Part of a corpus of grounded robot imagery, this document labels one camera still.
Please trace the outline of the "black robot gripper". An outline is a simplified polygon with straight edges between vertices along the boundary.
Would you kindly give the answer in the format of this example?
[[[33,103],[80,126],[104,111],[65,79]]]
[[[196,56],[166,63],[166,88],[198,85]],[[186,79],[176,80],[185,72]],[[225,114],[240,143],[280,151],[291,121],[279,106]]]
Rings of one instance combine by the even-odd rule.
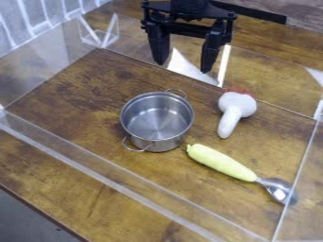
[[[214,7],[210,0],[142,0],[141,9],[144,11],[141,28],[148,34],[153,61],[161,65],[169,56],[170,34],[196,38],[205,36],[200,72],[208,73],[222,43],[229,43],[232,40],[237,14]]]

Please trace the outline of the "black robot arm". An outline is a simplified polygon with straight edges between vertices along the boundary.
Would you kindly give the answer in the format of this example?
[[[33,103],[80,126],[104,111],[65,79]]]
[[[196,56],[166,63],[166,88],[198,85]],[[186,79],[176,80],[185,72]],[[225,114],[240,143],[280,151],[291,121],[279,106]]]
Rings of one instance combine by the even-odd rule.
[[[232,40],[233,21],[237,14],[220,9],[210,0],[142,0],[141,28],[148,34],[153,61],[161,65],[170,53],[170,35],[204,40],[200,55],[200,72],[208,73],[218,50]]]

